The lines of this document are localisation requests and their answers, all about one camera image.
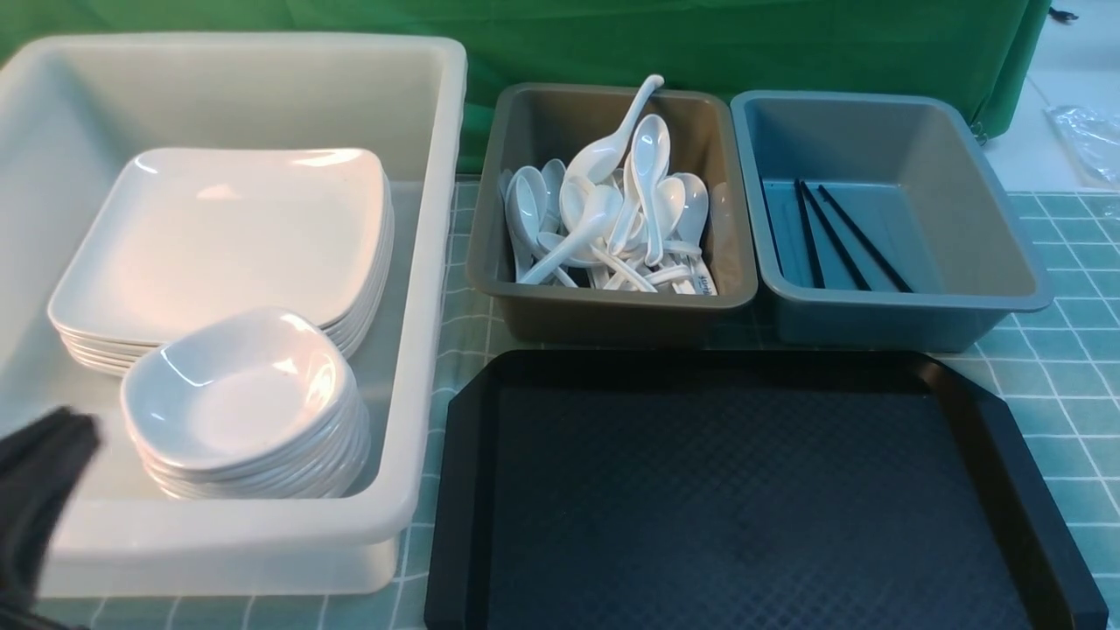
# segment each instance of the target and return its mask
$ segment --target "black tray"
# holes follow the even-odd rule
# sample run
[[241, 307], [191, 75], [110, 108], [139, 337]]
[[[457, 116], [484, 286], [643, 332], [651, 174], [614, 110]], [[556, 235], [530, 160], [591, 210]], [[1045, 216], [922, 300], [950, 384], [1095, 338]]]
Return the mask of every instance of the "black tray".
[[451, 401], [430, 630], [1098, 630], [1007, 406], [915, 353], [520, 351]]

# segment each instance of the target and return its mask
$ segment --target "square white plate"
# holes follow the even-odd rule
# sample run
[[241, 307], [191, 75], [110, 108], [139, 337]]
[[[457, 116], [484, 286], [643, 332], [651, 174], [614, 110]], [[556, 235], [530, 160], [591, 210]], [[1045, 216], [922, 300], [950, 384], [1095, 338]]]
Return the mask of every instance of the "square white plate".
[[[389, 183], [385, 182], [385, 197], [382, 210], [382, 242], [377, 244], [374, 268], [371, 270], [357, 303], [346, 315], [332, 327], [323, 332], [335, 342], [343, 356], [349, 358], [362, 344], [373, 324], [373, 318], [381, 303], [389, 268], [392, 263], [394, 216], [392, 197], [388, 194]], [[99, 339], [86, 339], [59, 331], [63, 345], [82, 365], [93, 367], [99, 371], [120, 376], [141, 356], [152, 352], [155, 348], [113, 343]]]
[[143, 152], [47, 314], [82, 336], [155, 344], [261, 306], [332, 325], [371, 271], [385, 194], [363, 149]]

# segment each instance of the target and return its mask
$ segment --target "teal grid tablecloth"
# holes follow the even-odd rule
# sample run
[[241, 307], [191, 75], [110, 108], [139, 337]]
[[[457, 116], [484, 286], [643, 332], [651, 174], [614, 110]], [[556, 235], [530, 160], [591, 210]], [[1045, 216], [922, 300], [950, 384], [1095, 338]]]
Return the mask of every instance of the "teal grid tablecloth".
[[[43, 613], [94, 630], [419, 630], [431, 556], [447, 404], [493, 356], [525, 348], [493, 302], [468, 288], [464, 261], [477, 184], [456, 189], [444, 326], [420, 506], [398, 576], [372, 595], [52, 600]], [[1014, 194], [1054, 280], [1046, 311], [1012, 316], [968, 352], [940, 356], [1015, 413], [1110, 608], [1120, 611], [1120, 195]], [[773, 345], [750, 313], [712, 348]]]

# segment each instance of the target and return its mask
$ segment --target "black chopstick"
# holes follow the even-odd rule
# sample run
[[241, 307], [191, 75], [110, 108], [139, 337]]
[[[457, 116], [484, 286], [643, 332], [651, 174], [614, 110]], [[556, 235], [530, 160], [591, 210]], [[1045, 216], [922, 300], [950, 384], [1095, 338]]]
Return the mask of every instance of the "black chopstick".
[[813, 225], [809, 221], [809, 211], [805, 210], [805, 197], [802, 194], [809, 192], [805, 183], [801, 179], [793, 180], [793, 192], [797, 195], [797, 212], [801, 214], [801, 234], [805, 239], [805, 251], [809, 253], [809, 271], [813, 277], [813, 288], [824, 288], [824, 274], [821, 271], [821, 259], [816, 256], [816, 241], [813, 240]]
[[857, 225], [856, 222], [851, 220], [851, 216], [847, 212], [844, 212], [842, 207], [840, 207], [840, 203], [837, 202], [836, 197], [829, 194], [828, 189], [824, 188], [824, 185], [822, 184], [818, 186], [816, 189], [820, 191], [821, 196], [824, 197], [825, 203], [831, 205], [832, 210], [837, 212], [837, 215], [840, 216], [840, 220], [843, 221], [844, 225], [848, 226], [848, 230], [850, 230], [852, 234], [856, 234], [856, 239], [858, 239], [859, 243], [864, 245], [864, 249], [867, 250], [867, 253], [871, 254], [871, 258], [875, 259], [875, 262], [876, 265], [879, 266], [879, 269], [883, 269], [883, 272], [886, 274], [888, 278], [890, 278], [890, 281], [894, 282], [895, 288], [902, 293], [914, 293], [914, 289], [912, 289], [911, 286], [906, 284], [906, 280], [904, 280], [903, 277], [898, 274], [898, 271], [890, 265], [890, 262], [887, 261], [887, 258], [883, 256], [883, 252], [879, 251], [879, 248], [875, 247], [875, 243], [871, 242], [871, 239], [868, 239], [867, 234], [865, 234], [864, 231], [859, 229], [859, 225]]
[[766, 182], [763, 176], [758, 176], [758, 189], [763, 192], [763, 210], [766, 211], [766, 224], [771, 229], [771, 242], [774, 243], [774, 258], [777, 259], [777, 272], [785, 277], [785, 269], [782, 268], [782, 254], [777, 251], [777, 233], [774, 231], [774, 216], [769, 212], [769, 200], [766, 198]]
[[[809, 204], [813, 206], [813, 213], [816, 214], [816, 219], [819, 219], [821, 225], [824, 226], [824, 233], [829, 235], [829, 242], [832, 243], [837, 253], [840, 254], [840, 261], [843, 262], [844, 268], [848, 270], [848, 275], [851, 276], [851, 279], [856, 282], [856, 288], [861, 291], [871, 290], [871, 285], [868, 285], [867, 278], [859, 272], [859, 268], [856, 267], [856, 261], [851, 259], [851, 254], [848, 253], [848, 249], [843, 247], [840, 235], [837, 234], [836, 229], [832, 228], [832, 223], [829, 221], [829, 217], [824, 215], [824, 211], [821, 210], [821, 205], [816, 203], [816, 197], [813, 196], [813, 193], [809, 189], [809, 186], [806, 186], [804, 182], [799, 179], [797, 184], [801, 185], [801, 194], [799, 195], [799, 198], [808, 198]], [[816, 268], [820, 269], [820, 262], [816, 263]]]

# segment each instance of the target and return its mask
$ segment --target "white plastic bin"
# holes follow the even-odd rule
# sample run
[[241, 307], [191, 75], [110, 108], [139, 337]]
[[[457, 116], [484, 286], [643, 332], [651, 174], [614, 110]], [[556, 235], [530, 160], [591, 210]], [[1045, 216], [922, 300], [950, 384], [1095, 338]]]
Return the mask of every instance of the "white plastic bin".
[[[352, 34], [36, 41], [0, 71], [0, 435], [57, 405], [104, 445], [63, 517], [44, 596], [371, 592], [417, 503], [466, 86], [458, 43]], [[377, 319], [351, 359], [375, 425], [342, 499], [171, 501], [124, 434], [119, 381], [75, 364], [47, 298], [109, 188], [157, 147], [360, 147], [396, 212]]]

